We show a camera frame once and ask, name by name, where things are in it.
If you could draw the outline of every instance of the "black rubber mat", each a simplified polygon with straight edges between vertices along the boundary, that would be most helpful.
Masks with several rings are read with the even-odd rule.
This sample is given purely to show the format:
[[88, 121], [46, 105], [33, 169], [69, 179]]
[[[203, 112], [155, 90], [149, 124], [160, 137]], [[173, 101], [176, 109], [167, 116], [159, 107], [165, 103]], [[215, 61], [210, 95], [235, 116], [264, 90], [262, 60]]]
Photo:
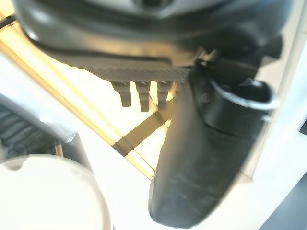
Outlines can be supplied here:
[[5, 158], [26, 154], [55, 154], [59, 141], [0, 104], [0, 140]]

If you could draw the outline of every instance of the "white round object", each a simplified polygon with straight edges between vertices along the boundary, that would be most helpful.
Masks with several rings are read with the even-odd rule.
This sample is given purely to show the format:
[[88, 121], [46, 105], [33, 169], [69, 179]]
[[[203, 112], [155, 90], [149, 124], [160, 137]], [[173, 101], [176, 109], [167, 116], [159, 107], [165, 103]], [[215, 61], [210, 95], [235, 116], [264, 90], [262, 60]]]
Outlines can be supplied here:
[[0, 164], [0, 230], [111, 230], [92, 173], [74, 161], [29, 155]]

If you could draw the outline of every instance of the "black cable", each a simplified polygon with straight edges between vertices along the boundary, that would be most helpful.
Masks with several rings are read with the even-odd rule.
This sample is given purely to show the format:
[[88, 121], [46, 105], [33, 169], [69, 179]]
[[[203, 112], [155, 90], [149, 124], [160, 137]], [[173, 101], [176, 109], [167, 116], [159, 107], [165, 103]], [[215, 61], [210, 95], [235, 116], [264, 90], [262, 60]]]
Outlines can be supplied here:
[[12, 24], [13, 22], [15, 22], [16, 19], [16, 15], [15, 14], [11, 14], [10, 16], [7, 16], [6, 18], [2, 19], [0, 21], [0, 29], [4, 28], [7, 25]]

